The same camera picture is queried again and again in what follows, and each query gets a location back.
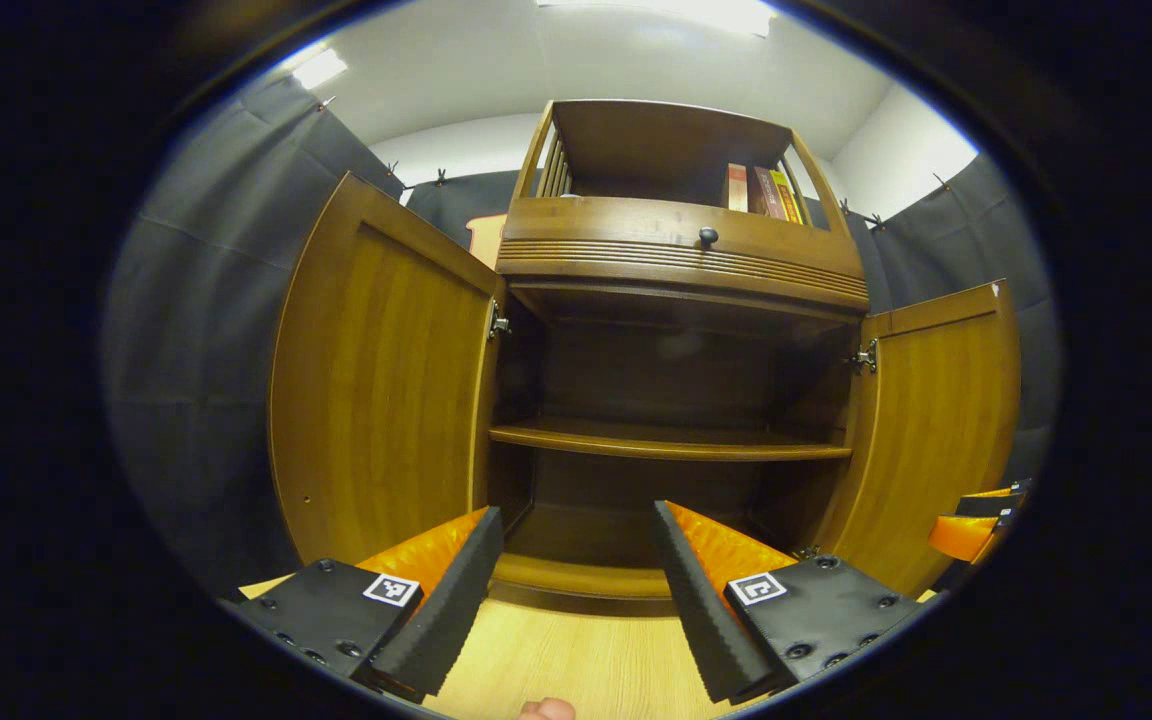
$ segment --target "cabinet hinge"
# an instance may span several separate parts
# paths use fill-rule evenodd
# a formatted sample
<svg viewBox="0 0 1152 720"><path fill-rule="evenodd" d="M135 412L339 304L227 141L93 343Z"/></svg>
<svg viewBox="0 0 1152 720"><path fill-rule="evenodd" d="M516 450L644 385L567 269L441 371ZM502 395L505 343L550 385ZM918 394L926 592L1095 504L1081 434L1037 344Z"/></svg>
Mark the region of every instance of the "cabinet hinge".
<svg viewBox="0 0 1152 720"><path fill-rule="evenodd" d="M846 365L851 365L856 374L861 373L861 366L869 365L869 373L878 372L878 338L871 338L869 347L856 348L856 354L842 359Z"/></svg>
<svg viewBox="0 0 1152 720"><path fill-rule="evenodd" d="M500 304L493 297L492 319L488 320L488 340L492 340L492 338L498 336L500 333L509 334L513 331L509 329L509 319L500 314Z"/></svg>

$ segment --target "black foam pad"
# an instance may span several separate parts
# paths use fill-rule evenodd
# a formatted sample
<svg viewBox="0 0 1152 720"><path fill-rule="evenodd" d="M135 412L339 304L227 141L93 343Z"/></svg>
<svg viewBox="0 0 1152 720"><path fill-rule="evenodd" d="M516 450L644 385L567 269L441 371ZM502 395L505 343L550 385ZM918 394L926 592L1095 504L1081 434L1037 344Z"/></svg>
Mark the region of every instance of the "black foam pad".
<svg viewBox="0 0 1152 720"><path fill-rule="evenodd" d="M708 699L743 702L767 692L775 684L774 665L723 607L664 501L657 501L655 514L653 538L664 577Z"/></svg>
<svg viewBox="0 0 1152 720"><path fill-rule="evenodd" d="M425 606L397 630L372 661L372 669L417 694L438 694L461 655L502 550L500 509L490 507Z"/></svg>

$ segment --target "gray curtain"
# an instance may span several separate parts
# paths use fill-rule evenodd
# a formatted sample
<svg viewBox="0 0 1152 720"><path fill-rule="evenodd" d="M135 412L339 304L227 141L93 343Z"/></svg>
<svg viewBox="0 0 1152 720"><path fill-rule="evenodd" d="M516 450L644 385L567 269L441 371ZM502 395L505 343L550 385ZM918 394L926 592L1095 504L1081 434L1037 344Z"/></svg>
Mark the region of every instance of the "gray curtain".
<svg viewBox="0 0 1152 720"><path fill-rule="evenodd" d="M1020 418L1005 484L1032 478L1056 419L1064 356L1046 264L1020 199L977 156L960 174L886 220L851 228L873 313L1006 278L1020 325Z"/></svg>
<svg viewBox="0 0 1152 720"><path fill-rule="evenodd" d="M306 235L353 172L402 183L291 79L188 131L131 221L101 333L115 446L147 515L212 594L298 560L274 497L265 404Z"/></svg>

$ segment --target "open cabinet door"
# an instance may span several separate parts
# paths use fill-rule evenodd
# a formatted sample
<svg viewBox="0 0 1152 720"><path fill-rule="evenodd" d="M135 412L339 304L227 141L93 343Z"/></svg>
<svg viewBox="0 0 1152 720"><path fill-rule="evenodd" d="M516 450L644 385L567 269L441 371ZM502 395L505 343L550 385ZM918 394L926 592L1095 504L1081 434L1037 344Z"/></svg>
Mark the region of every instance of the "open cabinet door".
<svg viewBox="0 0 1152 720"><path fill-rule="evenodd" d="M505 281L410 210L340 181L291 278L270 456L301 559L358 562L482 505Z"/></svg>
<svg viewBox="0 0 1152 720"><path fill-rule="evenodd" d="M861 324L877 373L852 381L851 462L817 543L918 597L950 560L927 544L941 511L995 488L1020 410L1020 336L1006 281Z"/></svg>

